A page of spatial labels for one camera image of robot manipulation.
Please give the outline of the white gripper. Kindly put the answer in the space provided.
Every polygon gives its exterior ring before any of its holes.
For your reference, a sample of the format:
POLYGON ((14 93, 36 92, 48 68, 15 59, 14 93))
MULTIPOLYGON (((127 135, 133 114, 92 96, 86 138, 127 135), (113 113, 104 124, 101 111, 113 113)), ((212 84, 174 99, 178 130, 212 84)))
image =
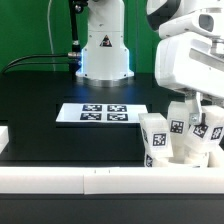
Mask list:
POLYGON ((155 77, 184 92, 189 123, 202 122, 201 93, 224 98, 224 9, 199 9, 159 27, 155 77))

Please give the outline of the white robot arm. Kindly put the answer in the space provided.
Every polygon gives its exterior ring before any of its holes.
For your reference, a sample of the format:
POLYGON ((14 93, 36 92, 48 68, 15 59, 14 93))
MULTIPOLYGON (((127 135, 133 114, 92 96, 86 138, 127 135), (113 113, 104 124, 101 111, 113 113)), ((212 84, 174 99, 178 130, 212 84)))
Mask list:
MULTIPOLYGON (((124 45, 122 0, 88 1, 88 41, 77 76, 97 86, 133 77, 124 45)), ((181 92, 190 122, 202 122, 202 99, 224 100, 224 0, 147 0, 147 20, 161 41, 155 59, 159 86, 181 92)))

